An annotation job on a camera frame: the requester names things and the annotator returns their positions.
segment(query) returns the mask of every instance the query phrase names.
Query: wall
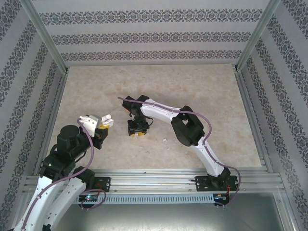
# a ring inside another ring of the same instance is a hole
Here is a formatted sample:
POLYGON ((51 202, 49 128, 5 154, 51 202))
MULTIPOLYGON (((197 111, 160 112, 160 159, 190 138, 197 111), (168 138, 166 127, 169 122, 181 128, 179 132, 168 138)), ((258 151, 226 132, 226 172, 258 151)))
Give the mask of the wall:
POLYGON ((34 0, 67 66, 237 63, 269 0, 34 0))
POLYGON ((62 75, 18 0, 1 0, 0 15, 0 230, 8 230, 62 75))
POLYGON ((283 0, 242 75, 275 172, 308 230, 308 1, 283 0))

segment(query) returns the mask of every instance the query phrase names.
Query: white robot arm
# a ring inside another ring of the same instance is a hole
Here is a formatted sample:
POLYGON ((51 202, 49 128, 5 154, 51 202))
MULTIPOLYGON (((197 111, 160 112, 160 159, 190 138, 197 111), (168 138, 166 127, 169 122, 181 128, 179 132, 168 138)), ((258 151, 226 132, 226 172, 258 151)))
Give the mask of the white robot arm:
MULTIPOLYGON (((87 130, 94 147, 98 149, 101 149, 102 142, 114 123, 110 115, 104 117, 97 115, 80 116, 79 122, 87 130)), ((90 148, 90 141, 81 127, 68 125, 61 129, 57 136, 57 144, 54 145, 50 155, 42 163, 38 184, 29 206, 22 219, 13 229, 14 231, 56 230, 56 226, 73 201, 85 191, 88 182, 93 182, 94 172, 86 169, 84 173, 70 178, 68 185, 57 199, 55 199, 56 195, 64 181, 51 186, 41 196, 39 194, 53 182, 65 180, 75 168, 76 161, 80 159, 78 157, 85 153, 88 148, 90 148)), ((83 167, 75 169, 74 173, 78 172, 79 169, 83 169, 83 167)))
POLYGON ((130 136, 134 133, 145 134, 147 132, 149 126, 146 122, 146 118, 148 117, 170 123, 178 140, 185 146, 193 149, 206 167, 208 175, 212 176, 218 184, 223 184, 230 176, 230 171, 217 163, 220 161, 208 142, 205 141, 206 138, 202 123, 196 115, 179 113, 179 111, 193 112, 190 107, 175 108, 166 106, 144 95, 140 96, 137 101, 139 101, 139 103, 134 102, 134 99, 130 96, 123 99, 123 107, 134 115, 134 119, 128 121, 128 133, 130 136))
MULTIPOLYGON (((179 114, 175 113, 173 111, 179 111, 180 108, 175 108, 175 107, 169 107, 166 105, 163 105, 161 103, 157 103, 152 99, 148 99, 145 101, 146 103, 153 103, 153 105, 149 105, 149 104, 143 104, 141 107, 141 111, 142 113, 147 116, 147 117, 152 117, 152 118, 156 118, 156 119, 160 119, 166 123, 171 123, 172 119, 177 117, 179 114), (161 107, 162 106, 164 108, 168 108, 171 109, 172 111, 167 111, 166 109, 163 109, 161 107)), ((193 151, 197 154, 197 156, 200 158, 201 162, 204 164, 207 173, 211 176, 214 177, 218 177, 222 171, 224 170, 224 167, 218 165, 217 163, 215 163, 213 161, 212 158, 210 158, 210 156, 208 155, 207 151, 205 150, 204 146, 203 146, 203 141, 205 139, 205 136, 203 136, 199 141, 198 141, 198 145, 191 145, 190 148, 193 149, 193 151)), ((205 145, 207 146, 208 150, 211 152, 212 156, 218 160, 218 158, 216 157, 216 155, 214 154, 213 150, 211 149, 211 147, 209 146, 208 142, 205 141, 205 145)))

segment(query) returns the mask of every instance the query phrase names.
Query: marble-patterned floor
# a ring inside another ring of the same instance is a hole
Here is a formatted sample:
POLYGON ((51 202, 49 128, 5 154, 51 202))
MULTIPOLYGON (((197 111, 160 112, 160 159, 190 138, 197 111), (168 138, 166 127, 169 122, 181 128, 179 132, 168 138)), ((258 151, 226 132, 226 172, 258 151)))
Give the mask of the marble-patterned floor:
MULTIPOLYGON (((213 127, 209 144, 223 163, 235 167, 261 166, 230 64, 71 67, 50 148, 60 129, 76 125, 80 115, 111 114, 114 126, 103 148, 95 150, 90 168, 203 167, 197 155, 178 142, 171 125, 163 121, 155 119, 145 136, 128 136, 130 117, 117 97, 138 98, 142 94, 173 107, 187 105, 205 115, 213 127)), ((206 123, 202 123, 207 132, 206 123)), ((77 165, 85 166, 89 158, 88 152, 77 165)))

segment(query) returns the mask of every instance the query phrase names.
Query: small white object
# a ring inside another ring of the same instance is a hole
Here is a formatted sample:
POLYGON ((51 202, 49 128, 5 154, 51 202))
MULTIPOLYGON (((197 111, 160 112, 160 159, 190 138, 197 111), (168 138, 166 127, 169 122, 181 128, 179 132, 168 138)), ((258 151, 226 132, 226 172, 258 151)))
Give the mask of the small white object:
POLYGON ((101 122, 104 126, 109 125, 112 127, 114 124, 114 120, 111 118, 111 115, 105 115, 103 117, 99 117, 98 115, 90 115, 90 116, 80 116, 80 122, 86 128, 91 137, 94 137, 95 129, 97 129, 101 122))
POLYGON ((105 116, 102 117, 102 124, 104 126, 109 125, 110 128, 112 127, 112 125, 114 124, 114 120, 111 118, 110 114, 105 115, 105 116))

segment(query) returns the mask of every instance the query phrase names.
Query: cable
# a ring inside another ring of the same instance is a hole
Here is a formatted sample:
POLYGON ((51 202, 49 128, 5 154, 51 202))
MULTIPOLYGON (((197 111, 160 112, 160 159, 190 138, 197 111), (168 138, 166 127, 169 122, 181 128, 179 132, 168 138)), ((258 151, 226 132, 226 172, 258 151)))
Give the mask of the cable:
POLYGON ((83 191, 80 195, 82 195, 84 193, 89 193, 89 192, 101 192, 101 193, 103 192, 105 194, 105 197, 104 197, 104 199, 102 199, 102 201, 100 203, 98 203, 97 205, 92 206, 91 208, 84 208, 82 205, 86 201, 82 201, 81 205, 80 205, 82 210, 86 209, 87 211, 89 211, 89 210, 95 209, 98 206, 100 206, 102 203, 104 203, 104 201, 106 200, 107 194, 106 194, 106 192, 103 189, 90 189, 90 190, 86 190, 86 191, 83 191))
POLYGON ((78 160, 75 161, 75 163, 77 163, 79 160, 81 160, 83 157, 85 157, 86 153, 87 153, 87 151, 85 151, 84 154, 78 160))
POLYGON ((146 116, 146 118, 152 120, 152 123, 149 125, 149 127, 150 127, 150 126, 153 124, 154 120, 153 120, 153 118, 151 118, 151 117, 147 117, 147 116, 146 116))
POLYGON ((208 127, 209 127, 209 131, 208 131, 208 134, 206 135, 206 137, 204 139, 204 142, 207 140, 207 138, 209 138, 209 136, 212 133, 212 125, 211 125, 210 121, 204 115, 201 115, 200 113, 190 112, 190 111, 172 110, 172 109, 169 109, 169 108, 164 107, 164 106, 159 105, 159 104, 150 103, 150 102, 143 102, 143 101, 138 101, 138 100, 127 100, 127 99, 123 99, 121 97, 118 97, 118 99, 123 100, 123 101, 127 101, 127 102, 131 102, 131 103, 143 103, 143 104, 147 104, 147 105, 152 105, 152 106, 159 107, 159 108, 162 108, 164 110, 167 110, 169 112, 197 115, 197 116, 201 117, 202 119, 204 119, 207 122, 208 127))
POLYGON ((182 113, 182 114, 192 114, 192 115, 197 115, 199 117, 201 117, 202 119, 204 119, 207 124, 208 124, 208 127, 209 127, 209 132, 208 134, 206 135, 205 139, 203 140, 203 146, 205 148, 205 150, 207 151, 208 155, 210 156, 210 158, 215 162, 217 163, 218 165, 222 166, 222 167, 226 167, 226 168, 231 168, 233 170, 236 171, 236 173, 238 174, 238 185, 237 185, 237 188, 236 188, 236 191, 235 191, 235 194, 234 194, 234 197, 232 198, 232 200, 230 200, 226 205, 229 205, 232 201, 234 201, 239 189, 240 189, 240 184, 241 184, 241 174, 240 174, 240 171, 238 169, 236 169, 235 167, 231 167, 231 166, 228 166, 228 165, 224 165, 220 162, 218 162, 213 156, 212 154, 210 153, 210 151, 208 150, 207 146, 205 145, 205 142, 206 140, 209 138, 209 136, 211 135, 212 133, 212 125, 210 123, 210 121, 204 116, 204 115, 201 115, 200 113, 197 113, 197 112, 190 112, 190 111, 180 111, 180 110, 172 110, 172 109, 169 109, 167 107, 164 107, 162 105, 159 105, 159 104, 155 104, 155 103, 150 103, 150 102, 143 102, 143 101, 138 101, 138 100, 128 100, 128 99, 123 99, 121 97, 118 97, 118 99, 120 100, 123 100, 123 101, 127 101, 127 102, 132 102, 132 103, 141 103, 141 104, 147 104, 147 105, 152 105, 152 106, 155 106, 155 107, 159 107, 159 108, 162 108, 164 110, 167 110, 169 112, 174 112, 174 113, 182 113))
POLYGON ((65 180, 69 180, 71 178, 74 178, 76 176, 78 176, 79 174, 83 173, 85 170, 88 169, 88 167, 91 165, 92 161, 93 161, 93 158, 94 158, 94 145, 93 145, 93 142, 92 142, 92 139, 91 139, 91 136, 90 134, 88 133, 87 129, 83 126, 83 124, 80 122, 80 119, 77 120, 77 123, 81 126, 83 132, 87 135, 88 139, 89 139, 89 142, 90 142, 90 147, 91 147, 91 157, 90 157, 90 161, 88 162, 88 164, 82 169, 80 170, 79 172, 71 175, 71 176, 68 176, 68 177, 64 177, 60 180, 57 180, 55 181, 54 183, 51 183, 50 185, 46 186, 38 195, 37 197, 34 199, 33 203, 31 204, 27 214, 26 214, 26 217, 25 217, 25 220, 23 222, 23 225, 21 227, 22 231, 25 230, 25 227, 27 225, 27 221, 29 219, 29 216, 35 206, 35 204, 37 203, 37 201, 39 200, 39 198, 42 197, 42 195, 50 188, 52 187, 53 185, 57 184, 57 183, 60 183, 62 181, 65 181, 65 180))
POLYGON ((228 166, 228 165, 224 165, 220 162, 218 162, 213 156, 212 154, 210 153, 210 151, 208 150, 207 146, 203 144, 203 146, 205 147, 206 151, 207 151, 207 154, 210 156, 210 158, 215 162, 217 163, 218 165, 222 166, 222 167, 226 167, 226 168, 231 168, 233 170, 236 171, 236 173, 239 175, 239 178, 238 178, 238 184, 237 184, 237 187, 236 187, 236 191, 234 193, 234 197, 225 205, 225 206, 229 206, 230 203, 232 203, 232 201, 234 201, 239 189, 240 189, 240 184, 241 184, 241 174, 240 174, 240 171, 237 170, 235 167, 231 167, 231 166, 228 166))

